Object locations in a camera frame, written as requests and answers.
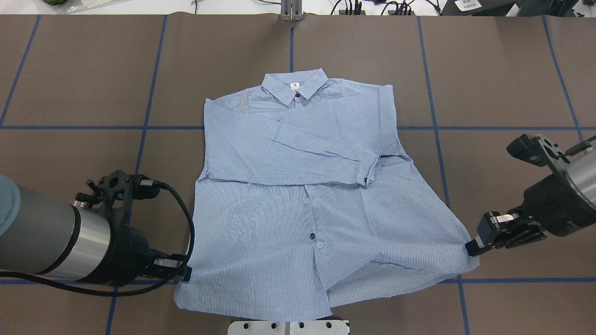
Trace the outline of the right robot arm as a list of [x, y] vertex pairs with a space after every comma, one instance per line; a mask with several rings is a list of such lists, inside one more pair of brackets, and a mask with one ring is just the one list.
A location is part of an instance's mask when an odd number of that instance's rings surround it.
[[543, 241], [547, 234], [566, 237], [595, 224], [595, 154], [551, 169], [524, 191], [522, 204], [483, 215], [477, 236], [465, 245], [469, 256]]

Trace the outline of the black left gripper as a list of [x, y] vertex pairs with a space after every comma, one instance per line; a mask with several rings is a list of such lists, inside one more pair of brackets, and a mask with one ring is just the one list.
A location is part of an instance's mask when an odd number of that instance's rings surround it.
[[110, 222], [110, 244], [100, 265], [95, 269], [95, 283], [112, 287], [130, 284], [151, 266], [151, 276], [189, 282], [192, 268], [185, 261], [187, 255], [165, 254], [153, 250], [145, 235], [126, 226]]

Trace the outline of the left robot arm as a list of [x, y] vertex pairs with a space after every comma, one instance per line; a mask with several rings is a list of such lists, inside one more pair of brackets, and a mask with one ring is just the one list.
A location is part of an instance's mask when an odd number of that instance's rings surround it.
[[1, 276], [62, 279], [121, 288], [139, 276], [189, 281], [194, 242], [184, 255], [149, 246], [144, 233], [127, 225], [135, 200], [168, 191], [187, 219], [183, 200], [168, 184], [122, 170], [87, 181], [91, 194], [73, 204], [1, 177]]

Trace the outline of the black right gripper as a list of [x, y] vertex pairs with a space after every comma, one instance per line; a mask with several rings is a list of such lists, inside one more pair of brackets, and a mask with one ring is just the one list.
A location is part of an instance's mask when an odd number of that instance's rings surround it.
[[595, 206], [574, 184], [555, 174], [527, 188], [522, 204], [509, 212], [486, 212], [482, 216], [477, 236], [465, 244], [469, 256], [543, 241], [547, 238], [544, 230], [566, 237], [596, 222]]

